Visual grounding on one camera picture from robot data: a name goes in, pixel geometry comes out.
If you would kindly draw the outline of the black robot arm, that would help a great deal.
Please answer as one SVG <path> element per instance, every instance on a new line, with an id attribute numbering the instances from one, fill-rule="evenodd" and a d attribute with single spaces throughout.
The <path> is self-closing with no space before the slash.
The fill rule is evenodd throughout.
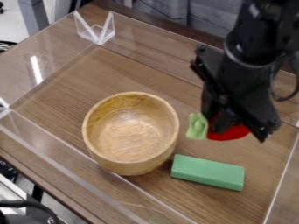
<path id="1" fill-rule="evenodd" d="M 191 70 L 203 91 L 188 134 L 263 142 L 282 125 L 275 103 L 299 95 L 299 0 L 243 0 L 223 53 L 197 45 Z"/>

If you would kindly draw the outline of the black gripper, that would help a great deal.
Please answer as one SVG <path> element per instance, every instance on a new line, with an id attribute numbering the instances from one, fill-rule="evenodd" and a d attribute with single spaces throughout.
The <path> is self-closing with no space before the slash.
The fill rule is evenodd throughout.
<path id="1" fill-rule="evenodd" d="M 200 112 L 213 133 L 224 134 L 243 124 L 260 143 L 279 130 L 282 122 L 270 96 L 274 63 L 233 59 L 197 45 L 191 69 L 203 80 Z"/>

